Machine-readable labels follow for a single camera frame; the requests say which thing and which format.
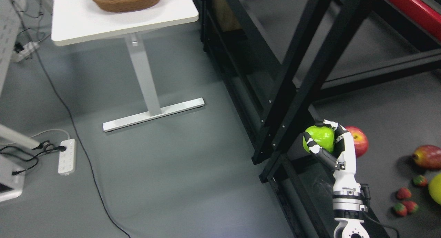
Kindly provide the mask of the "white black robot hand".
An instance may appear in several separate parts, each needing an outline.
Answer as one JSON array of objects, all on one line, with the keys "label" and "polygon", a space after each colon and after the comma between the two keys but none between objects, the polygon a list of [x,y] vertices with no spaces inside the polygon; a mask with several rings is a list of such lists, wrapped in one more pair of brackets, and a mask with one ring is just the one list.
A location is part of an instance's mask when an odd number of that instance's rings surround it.
[{"label": "white black robot hand", "polygon": [[360,195],[361,187],[355,180],[357,166],[352,134],[340,123],[326,119],[315,125],[330,128],[334,132],[334,152],[329,152],[319,145],[309,132],[303,133],[310,154],[331,170],[335,178],[333,192],[340,195]]}]

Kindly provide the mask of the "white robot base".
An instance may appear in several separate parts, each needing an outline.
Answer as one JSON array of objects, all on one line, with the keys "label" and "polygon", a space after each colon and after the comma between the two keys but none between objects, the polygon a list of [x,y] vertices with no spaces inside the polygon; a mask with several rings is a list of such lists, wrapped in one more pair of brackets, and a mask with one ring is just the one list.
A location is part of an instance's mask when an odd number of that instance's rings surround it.
[{"label": "white robot base", "polygon": [[0,156],[0,201],[7,201],[19,197],[23,192],[24,174],[13,175],[13,172],[23,170],[21,166]]}]

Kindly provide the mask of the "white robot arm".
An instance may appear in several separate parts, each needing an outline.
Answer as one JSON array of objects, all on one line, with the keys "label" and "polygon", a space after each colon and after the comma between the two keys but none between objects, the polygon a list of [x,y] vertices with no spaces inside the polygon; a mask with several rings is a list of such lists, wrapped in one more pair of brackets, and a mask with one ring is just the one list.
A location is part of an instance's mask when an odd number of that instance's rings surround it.
[{"label": "white robot arm", "polygon": [[334,230],[334,238],[369,238],[363,227],[363,214],[368,213],[370,203],[370,189],[368,184],[359,184],[360,188],[343,188],[333,192],[332,206],[335,221],[338,222]]}]

